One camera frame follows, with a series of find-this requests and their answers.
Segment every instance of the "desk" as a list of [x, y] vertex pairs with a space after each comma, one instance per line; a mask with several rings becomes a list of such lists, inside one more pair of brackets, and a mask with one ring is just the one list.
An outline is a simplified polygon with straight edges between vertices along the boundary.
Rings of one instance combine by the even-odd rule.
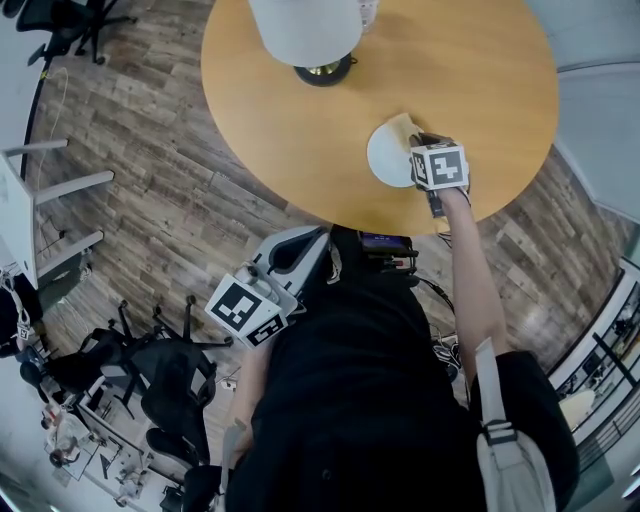
[[61, 148], [67, 144], [67, 140], [58, 140], [0, 151], [0, 238], [36, 290], [39, 278], [103, 238], [102, 231], [96, 231], [51, 258], [42, 268], [36, 266], [35, 207], [113, 179], [113, 172], [105, 171], [36, 191], [20, 179], [19, 173], [9, 161], [9, 158], [15, 155]]
[[302, 83], [262, 45], [248, 2], [217, 0], [202, 47], [202, 81], [223, 137], [266, 186], [330, 222], [385, 234], [446, 229], [426, 198], [372, 174], [367, 142], [408, 112], [461, 142], [476, 218], [531, 182], [558, 118], [555, 65], [523, 0], [391, 0], [353, 51], [347, 78]]

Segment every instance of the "wooden floor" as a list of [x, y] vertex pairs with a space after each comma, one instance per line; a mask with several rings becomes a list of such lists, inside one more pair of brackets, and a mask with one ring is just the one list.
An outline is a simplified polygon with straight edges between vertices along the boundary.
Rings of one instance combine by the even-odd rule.
[[[32, 140], [46, 140], [61, 108], [54, 137], [68, 148], [30, 159], [27, 179], [40, 188], [104, 169], [115, 182], [74, 194], [41, 209], [46, 242], [54, 229], [65, 243], [100, 228], [93, 276], [45, 320], [62, 352], [88, 330], [116, 318], [121, 299], [139, 330], [154, 304], [181, 325], [184, 299], [198, 299], [194, 328], [203, 341], [223, 334], [207, 319], [217, 283], [267, 235], [314, 220], [252, 177], [226, 146], [200, 85], [200, 41], [211, 0], [124, 0], [116, 13], [139, 17], [103, 38], [106, 65], [88, 57], [54, 61], [44, 84]], [[548, 368], [593, 317], [617, 271], [632, 225], [596, 208], [552, 150], [526, 191], [480, 222], [482, 240], [507, 313], [509, 342], [534, 351]], [[451, 292], [451, 258], [436, 237], [416, 237], [420, 274]], [[453, 318], [428, 289], [417, 296], [438, 328]], [[238, 367], [239, 348], [215, 354], [220, 375]], [[213, 460], [227, 398], [207, 410]]]

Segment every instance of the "lamp base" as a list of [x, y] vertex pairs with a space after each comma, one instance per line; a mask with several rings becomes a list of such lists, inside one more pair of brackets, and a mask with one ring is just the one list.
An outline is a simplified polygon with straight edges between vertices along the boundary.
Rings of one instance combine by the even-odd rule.
[[316, 87], [329, 87], [344, 80], [344, 77], [347, 76], [351, 69], [352, 63], [351, 54], [349, 53], [346, 57], [331, 64], [318, 66], [317, 68], [299, 68], [294, 66], [293, 69], [295, 69], [296, 74], [303, 82], [309, 85], [315, 85]]

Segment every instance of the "bag strap buckle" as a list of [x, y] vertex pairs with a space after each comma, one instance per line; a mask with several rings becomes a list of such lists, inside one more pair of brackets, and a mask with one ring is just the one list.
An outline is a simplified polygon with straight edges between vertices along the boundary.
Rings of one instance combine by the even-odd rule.
[[489, 446], [511, 443], [518, 440], [518, 433], [510, 421], [492, 420], [484, 425], [484, 433]]

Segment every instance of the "white plate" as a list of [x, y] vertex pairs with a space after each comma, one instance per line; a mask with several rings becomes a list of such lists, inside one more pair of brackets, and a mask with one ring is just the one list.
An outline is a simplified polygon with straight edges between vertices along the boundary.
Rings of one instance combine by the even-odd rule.
[[380, 126], [369, 139], [367, 158], [373, 174], [386, 185], [396, 188], [413, 187], [411, 155], [398, 143], [388, 124]]

